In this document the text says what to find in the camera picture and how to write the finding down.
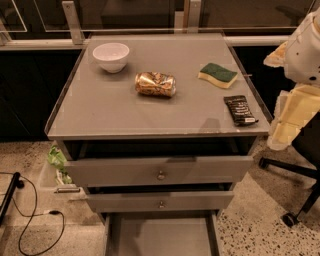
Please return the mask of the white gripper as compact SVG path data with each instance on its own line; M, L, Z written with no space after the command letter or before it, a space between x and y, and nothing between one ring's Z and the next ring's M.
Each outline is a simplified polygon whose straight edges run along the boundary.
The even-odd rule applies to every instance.
M284 66L285 76L298 83L277 97L267 145L280 151L320 111L320 7L308 14L288 42L267 55L263 64L274 68Z

